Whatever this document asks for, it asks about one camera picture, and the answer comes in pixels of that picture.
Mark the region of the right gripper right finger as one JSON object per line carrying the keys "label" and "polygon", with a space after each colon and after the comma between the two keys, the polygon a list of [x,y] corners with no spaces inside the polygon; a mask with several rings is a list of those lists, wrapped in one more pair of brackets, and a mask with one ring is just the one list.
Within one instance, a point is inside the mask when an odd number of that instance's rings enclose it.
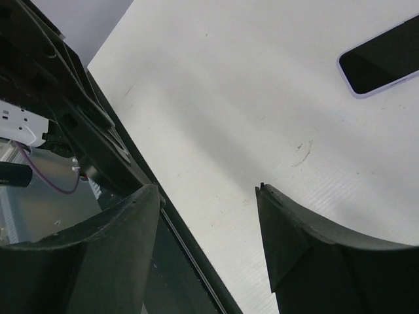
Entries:
{"label": "right gripper right finger", "polygon": [[255,189],[271,291],[280,313],[417,313],[418,248],[365,235]]}

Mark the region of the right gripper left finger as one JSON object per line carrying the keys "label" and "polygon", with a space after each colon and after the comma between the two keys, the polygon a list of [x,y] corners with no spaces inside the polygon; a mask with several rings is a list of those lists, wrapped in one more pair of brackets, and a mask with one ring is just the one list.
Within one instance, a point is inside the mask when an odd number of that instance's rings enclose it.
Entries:
{"label": "right gripper left finger", "polygon": [[57,234],[1,247],[1,312],[140,313],[159,212],[148,184]]}

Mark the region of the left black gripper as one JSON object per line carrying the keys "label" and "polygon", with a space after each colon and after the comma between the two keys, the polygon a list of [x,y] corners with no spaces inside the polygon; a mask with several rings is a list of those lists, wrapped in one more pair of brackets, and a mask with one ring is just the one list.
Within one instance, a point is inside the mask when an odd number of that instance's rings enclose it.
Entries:
{"label": "left black gripper", "polygon": [[31,1],[1,2],[1,100],[55,123],[48,141],[68,147],[100,186],[132,193],[150,183],[78,55]]}

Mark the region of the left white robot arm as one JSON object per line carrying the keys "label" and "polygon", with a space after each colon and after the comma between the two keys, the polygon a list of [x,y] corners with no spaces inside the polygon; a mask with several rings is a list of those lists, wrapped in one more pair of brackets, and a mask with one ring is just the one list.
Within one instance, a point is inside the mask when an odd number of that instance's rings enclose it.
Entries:
{"label": "left white robot arm", "polygon": [[78,55],[31,1],[1,2],[1,137],[77,160],[129,195],[150,180],[118,134]]}

